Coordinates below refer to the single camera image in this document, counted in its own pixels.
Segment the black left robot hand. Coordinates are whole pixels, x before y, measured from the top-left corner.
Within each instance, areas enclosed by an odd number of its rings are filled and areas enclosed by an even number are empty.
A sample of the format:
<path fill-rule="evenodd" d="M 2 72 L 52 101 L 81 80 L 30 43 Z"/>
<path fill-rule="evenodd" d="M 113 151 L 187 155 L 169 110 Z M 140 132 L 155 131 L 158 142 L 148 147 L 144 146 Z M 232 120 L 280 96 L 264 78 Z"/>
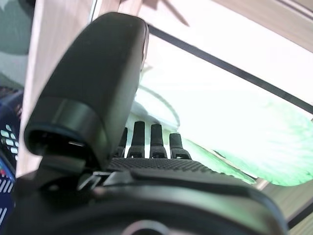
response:
<path fill-rule="evenodd" d="M 39 167 L 15 178 L 5 235 L 286 235 L 281 211 L 249 184 L 191 159 L 179 134 L 129 117 L 149 40 L 138 17 L 110 12 L 73 41 L 24 128 Z"/>

